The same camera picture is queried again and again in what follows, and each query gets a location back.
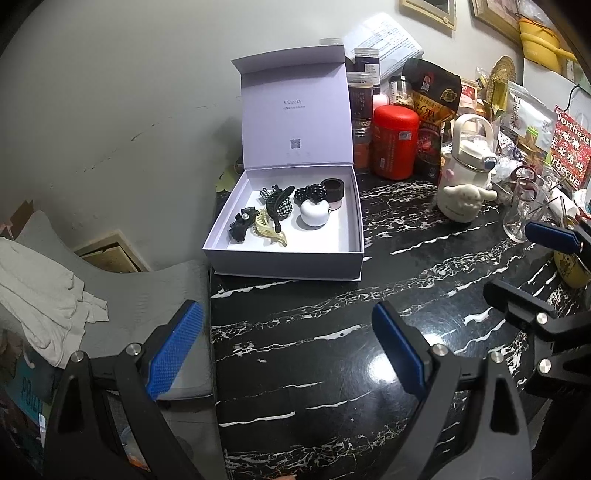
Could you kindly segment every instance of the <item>white kettle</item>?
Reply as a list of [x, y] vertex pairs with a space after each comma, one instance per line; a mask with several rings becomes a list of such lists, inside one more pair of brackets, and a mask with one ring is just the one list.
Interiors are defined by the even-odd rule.
[[[472, 120], [484, 125], [486, 137], [462, 137], [464, 124]], [[497, 162], [493, 141], [492, 126], [484, 117], [467, 113], [456, 120], [452, 154], [443, 166], [437, 188], [437, 206], [451, 220], [471, 222], [484, 200], [496, 200], [496, 191], [491, 190], [491, 176], [495, 174]]]

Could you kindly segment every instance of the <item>red canister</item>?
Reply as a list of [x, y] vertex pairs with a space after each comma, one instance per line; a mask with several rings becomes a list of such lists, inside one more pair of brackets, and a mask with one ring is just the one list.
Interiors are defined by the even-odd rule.
[[404, 180], [413, 174], [417, 152], [418, 115], [398, 105], [374, 111], [374, 146], [371, 167], [376, 175]]

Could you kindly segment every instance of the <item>glass jar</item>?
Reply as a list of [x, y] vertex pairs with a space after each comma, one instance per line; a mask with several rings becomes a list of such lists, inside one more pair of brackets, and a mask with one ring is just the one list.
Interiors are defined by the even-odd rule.
[[365, 72], [347, 72], [353, 128], [368, 127], [374, 115], [374, 84]]
[[372, 129], [369, 127], [353, 129], [353, 167], [369, 167], [369, 145], [372, 138]]
[[393, 75], [388, 80], [390, 105], [413, 108], [413, 88], [404, 75]]

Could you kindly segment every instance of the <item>open box lid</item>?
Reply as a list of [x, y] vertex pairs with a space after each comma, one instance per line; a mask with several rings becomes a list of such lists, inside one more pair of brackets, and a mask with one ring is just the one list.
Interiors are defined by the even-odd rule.
[[353, 164], [342, 45], [233, 60], [242, 74], [244, 168]]

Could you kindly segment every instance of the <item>metal screw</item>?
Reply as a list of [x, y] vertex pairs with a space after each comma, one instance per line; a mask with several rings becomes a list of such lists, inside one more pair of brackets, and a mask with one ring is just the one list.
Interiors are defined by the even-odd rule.
[[125, 347], [125, 353], [131, 356], [139, 355], [142, 351], [142, 346], [139, 343], [130, 343]]
[[437, 356], [446, 356], [449, 353], [449, 348], [445, 345], [437, 343], [431, 347], [431, 351]]
[[500, 352], [491, 352], [491, 360], [496, 364], [501, 364], [505, 360], [505, 357]]
[[550, 362], [550, 360], [548, 360], [547, 358], [543, 358], [542, 360], [540, 360], [540, 363], [538, 364], [538, 370], [542, 375], [548, 373], [550, 371], [550, 368], [552, 368], [552, 362]]
[[82, 362], [83, 358], [84, 352], [82, 350], [77, 350], [76, 352], [70, 355], [70, 360], [72, 360], [75, 363]]
[[539, 314], [535, 316], [535, 321], [540, 325], [544, 325], [548, 321], [548, 314], [546, 312], [539, 312]]

